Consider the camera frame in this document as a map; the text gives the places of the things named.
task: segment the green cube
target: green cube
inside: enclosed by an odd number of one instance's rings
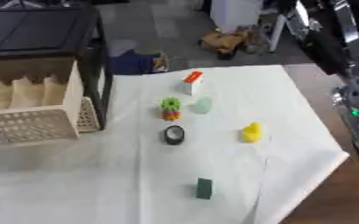
[[[196,197],[202,200],[210,200],[212,196],[212,180],[199,178],[197,181]]]

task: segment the yellow rubber duck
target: yellow rubber duck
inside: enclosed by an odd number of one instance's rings
[[[250,126],[243,129],[243,141],[246,143],[255,143],[261,137],[261,124],[259,122],[253,122]]]

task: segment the black tape roll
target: black tape roll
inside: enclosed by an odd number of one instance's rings
[[[170,145],[181,144],[185,139],[185,131],[178,125],[173,125],[165,129],[165,141]]]

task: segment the white block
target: white block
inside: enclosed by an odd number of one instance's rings
[[[204,80],[204,73],[192,72],[183,80],[184,93],[194,95]]]

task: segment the green gear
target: green gear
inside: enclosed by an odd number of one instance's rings
[[[180,100],[178,98],[165,98],[162,101],[162,109],[170,112],[180,111]]]

